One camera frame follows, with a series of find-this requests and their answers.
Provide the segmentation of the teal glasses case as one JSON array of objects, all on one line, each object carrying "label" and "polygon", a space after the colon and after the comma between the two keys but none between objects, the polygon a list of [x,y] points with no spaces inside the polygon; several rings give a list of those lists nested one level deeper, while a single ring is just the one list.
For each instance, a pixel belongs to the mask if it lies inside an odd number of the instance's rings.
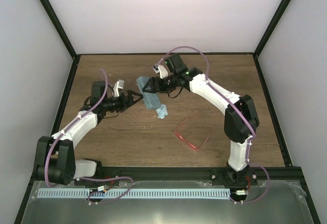
[{"label": "teal glasses case", "polygon": [[146,109],[156,110],[161,107],[161,102],[159,100],[158,95],[156,93],[148,93],[143,91],[143,88],[148,80],[149,77],[140,76],[136,79],[136,84],[138,86],[140,93],[143,95],[143,102],[145,104]]}]

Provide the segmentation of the light blue cleaning cloth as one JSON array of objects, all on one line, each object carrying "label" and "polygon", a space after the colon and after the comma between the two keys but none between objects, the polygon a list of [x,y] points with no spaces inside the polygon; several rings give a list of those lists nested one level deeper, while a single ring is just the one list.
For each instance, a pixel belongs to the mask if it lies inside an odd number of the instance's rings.
[{"label": "light blue cleaning cloth", "polygon": [[166,116],[168,116],[168,110],[166,105],[162,104],[159,108],[156,109],[157,118],[164,119]]}]

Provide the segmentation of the red transparent sunglasses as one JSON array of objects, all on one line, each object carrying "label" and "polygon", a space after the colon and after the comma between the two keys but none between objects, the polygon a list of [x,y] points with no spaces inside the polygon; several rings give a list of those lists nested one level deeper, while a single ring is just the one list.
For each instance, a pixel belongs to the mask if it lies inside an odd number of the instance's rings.
[{"label": "red transparent sunglasses", "polygon": [[200,116],[184,119],[174,130],[176,137],[195,152],[199,152],[208,142],[212,129]]}]

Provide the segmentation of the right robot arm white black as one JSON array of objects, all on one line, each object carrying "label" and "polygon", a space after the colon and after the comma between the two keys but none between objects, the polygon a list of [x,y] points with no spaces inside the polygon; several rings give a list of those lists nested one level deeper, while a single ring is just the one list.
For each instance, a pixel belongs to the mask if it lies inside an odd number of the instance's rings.
[{"label": "right robot arm white black", "polygon": [[224,89],[209,79],[207,71],[187,67],[179,54],[170,55],[163,62],[165,65],[153,66],[155,77],[138,83],[145,101],[150,100],[150,94],[170,94],[181,88],[214,105],[224,115],[224,132],[230,140],[226,175],[230,183],[240,184],[248,173],[250,147],[260,124],[252,97]]}]

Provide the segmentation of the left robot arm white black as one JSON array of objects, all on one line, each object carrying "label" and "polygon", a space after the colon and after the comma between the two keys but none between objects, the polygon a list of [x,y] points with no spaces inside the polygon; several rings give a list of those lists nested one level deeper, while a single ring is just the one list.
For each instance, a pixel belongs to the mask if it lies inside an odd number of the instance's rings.
[{"label": "left robot arm white black", "polygon": [[91,95],[77,116],[57,133],[39,138],[33,167],[36,180],[61,185],[80,178],[87,178],[93,185],[104,181],[98,162],[76,160],[75,148],[89,131],[107,118],[107,113],[122,113],[143,99],[142,94],[132,90],[122,92],[123,83],[118,80],[110,86],[104,81],[93,82]]}]

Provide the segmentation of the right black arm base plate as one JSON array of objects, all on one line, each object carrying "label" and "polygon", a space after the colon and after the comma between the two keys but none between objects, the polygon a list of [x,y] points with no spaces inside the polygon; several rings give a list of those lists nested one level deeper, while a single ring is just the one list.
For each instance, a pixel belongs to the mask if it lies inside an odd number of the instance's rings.
[{"label": "right black arm base plate", "polygon": [[210,170],[210,177],[213,185],[223,185],[225,187],[243,187],[248,185],[256,186],[258,181],[252,177],[253,171],[249,170],[249,167],[244,168],[241,171],[235,171],[229,167],[218,167]]}]

